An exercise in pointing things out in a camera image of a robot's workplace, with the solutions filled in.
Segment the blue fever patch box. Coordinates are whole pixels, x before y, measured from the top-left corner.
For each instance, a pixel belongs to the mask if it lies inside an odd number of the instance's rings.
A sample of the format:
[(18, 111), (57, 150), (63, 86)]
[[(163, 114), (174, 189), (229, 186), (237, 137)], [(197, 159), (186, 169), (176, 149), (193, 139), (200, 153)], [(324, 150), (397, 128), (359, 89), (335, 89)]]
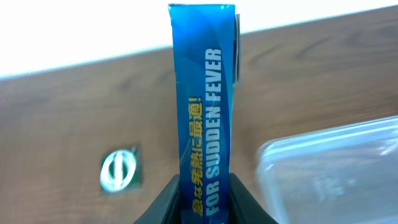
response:
[(239, 16), (232, 4), (170, 4), (183, 223), (227, 223)]

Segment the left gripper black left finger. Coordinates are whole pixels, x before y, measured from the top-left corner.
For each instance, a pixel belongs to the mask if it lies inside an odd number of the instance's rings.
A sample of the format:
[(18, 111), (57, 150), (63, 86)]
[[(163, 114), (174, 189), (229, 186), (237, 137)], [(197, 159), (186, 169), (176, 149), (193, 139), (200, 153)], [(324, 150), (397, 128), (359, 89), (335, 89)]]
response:
[(181, 224), (179, 175), (174, 175), (134, 224)]

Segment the green Zam-Buk ointment box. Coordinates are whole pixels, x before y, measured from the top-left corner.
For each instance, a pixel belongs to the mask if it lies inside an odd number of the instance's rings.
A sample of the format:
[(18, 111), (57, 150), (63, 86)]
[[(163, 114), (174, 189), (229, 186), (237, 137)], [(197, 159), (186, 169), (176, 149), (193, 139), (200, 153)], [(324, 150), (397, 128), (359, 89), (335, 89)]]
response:
[(99, 186), (104, 194), (123, 194), (143, 183), (142, 155), (139, 145), (107, 152), (101, 158)]

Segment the clear plastic container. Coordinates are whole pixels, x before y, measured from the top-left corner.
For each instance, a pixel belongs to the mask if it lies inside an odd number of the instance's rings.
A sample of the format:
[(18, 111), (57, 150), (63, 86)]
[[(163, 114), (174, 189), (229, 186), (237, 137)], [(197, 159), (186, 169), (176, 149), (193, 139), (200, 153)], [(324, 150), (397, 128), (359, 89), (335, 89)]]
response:
[(397, 117), (267, 141), (256, 179), (278, 223), (396, 223)]

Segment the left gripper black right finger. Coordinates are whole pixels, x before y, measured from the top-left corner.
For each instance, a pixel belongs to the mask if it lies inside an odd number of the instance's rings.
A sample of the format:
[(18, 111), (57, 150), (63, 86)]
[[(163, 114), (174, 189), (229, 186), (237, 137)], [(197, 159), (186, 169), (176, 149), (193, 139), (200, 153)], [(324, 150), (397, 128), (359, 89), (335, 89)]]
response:
[(278, 224), (257, 202), (236, 174), (229, 174), (229, 224)]

